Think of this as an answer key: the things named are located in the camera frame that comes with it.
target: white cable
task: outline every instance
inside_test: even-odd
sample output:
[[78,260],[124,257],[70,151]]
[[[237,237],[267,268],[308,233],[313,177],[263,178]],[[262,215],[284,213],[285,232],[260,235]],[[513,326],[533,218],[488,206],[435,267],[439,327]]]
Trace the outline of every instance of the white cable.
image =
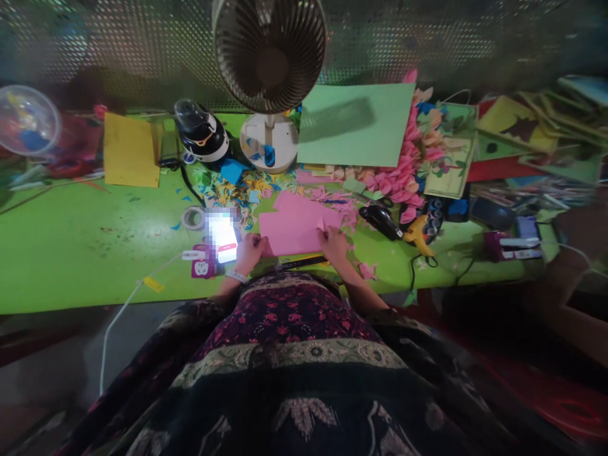
[[598,271],[597,269],[593,268],[593,264],[591,263],[591,260],[589,259],[588,256],[585,255],[585,252],[583,252],[582,250],[579,250],[576,247],[572,247],[572,246],[569,246],[567,244],[555,243],[555,242],[550,242],[550,241],[545,241],[545,242],[542,242],[541,244],[554,244],[554,245],[556,244],[556,245],[559,245],[561,247],[565,247],[567,249],[570,249],[570,250],[573,250],[573,251],[577,252],[579,255],[581,255],[581,257],[583,257],[585,259],[585,262],[589,266],[589,269],[587,270],[587,272],[593,272],[594,274],[597,274],[599,276],[602,276],[602,277],[605,277],[606,279],[608,279],[608,274],[605,274],[602,271]]
[[472,97],[472,92],[471,89],[463,89],[461,91],[456,92],[455,94],[450,95],[449,97],[447,97],[445,100],[442,101],[442,103],[445,103],[446,101],[448,101],[449,99],[454,98],[456,95],[461,94],[463,92],[467,92],[469,94],[469,98],[467,99],[467,105],[469,103],[471,103],[471,97]]
[[[178,253],[176,256],[171,258],[167,263],[163,264],[160,268],[158,268],[156,271],[154,271],[152,274],[148,275],[147,277],[152,277],[153,275],[158,274],[160,271],[162,271],[164,268],[169,266],[171,263],[173,263],[176,259],[180,258],[181,256],[182,256],[182,254]],[[131,302],[131,299],[133,299],[133,296],[135,296],[135,294],[137,293],[137,290],[139,290],[139,287],[141,287],[142,284],[143,284],[143,280],[137,281],[137,285],[135,286],[133,293],[131,293],[131,295],[127,298],[125,303],[122,305],[122,307],[120,308],[120,310],[118,311],[118,313],[116,314],[114,319],[108,325],[108,328],[106,329],[105,334],[103,335],[103,347],[101,349],[101,372],[99,373],[99,395],[100,396],[103,394],[103,391],[104,391],[103,377],[104,377],[105,370],[106,370],[106,355],[107,355],[107,351],[108,351],[108,338],[110,336],[110,330],[114,326],[114,323],[116,323],[116,321],[118,321],[120,316],[123,314],[123,312],[129,305],[129,303]]]

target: electric fan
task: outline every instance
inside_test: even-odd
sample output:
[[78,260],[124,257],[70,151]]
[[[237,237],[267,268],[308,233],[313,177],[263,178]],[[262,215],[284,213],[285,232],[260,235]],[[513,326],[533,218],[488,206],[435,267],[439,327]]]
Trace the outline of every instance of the electric fan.
[[[327,43],[318,0],[216,0],[213,35],[229,92],[256,112],[241,129],[241,147],[259,169],[279,173],[298,152],[298,131],[282,112],[308,95]],[[274,160],[269,159],[274,150]]]

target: fan grille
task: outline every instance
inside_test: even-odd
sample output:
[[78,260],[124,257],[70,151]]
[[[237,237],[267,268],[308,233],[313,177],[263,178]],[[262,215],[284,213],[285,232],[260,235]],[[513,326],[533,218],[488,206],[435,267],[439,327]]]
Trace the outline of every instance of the fan grille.
[[317,82],[327,44],[317,0],[225,0],[214,25],[220,74],[245,107],[286,111]]

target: person's right hand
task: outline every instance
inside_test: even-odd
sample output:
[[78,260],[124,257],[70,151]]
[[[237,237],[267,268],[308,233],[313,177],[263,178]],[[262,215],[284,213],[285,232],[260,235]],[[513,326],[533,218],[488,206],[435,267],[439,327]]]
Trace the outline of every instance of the person's right hand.
[[347,262],[348,241],[344,233],[334,227],[327,227],[327,232],[324,232],[321,228],[317,228],[317,236],[319,237],[319,244],[321,244],[323,255],[325,255],[334,268]]

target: person's left hand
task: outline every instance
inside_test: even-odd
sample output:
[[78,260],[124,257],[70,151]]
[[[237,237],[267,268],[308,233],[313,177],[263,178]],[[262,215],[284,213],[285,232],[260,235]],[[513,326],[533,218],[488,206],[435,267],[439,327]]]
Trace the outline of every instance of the person's left hand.
[[248,276],[255,265],[260,261],[262,252],[268,245],[268,237],[259,234],[247,233],[247,236],[236,248],[236,264],[234,270]]

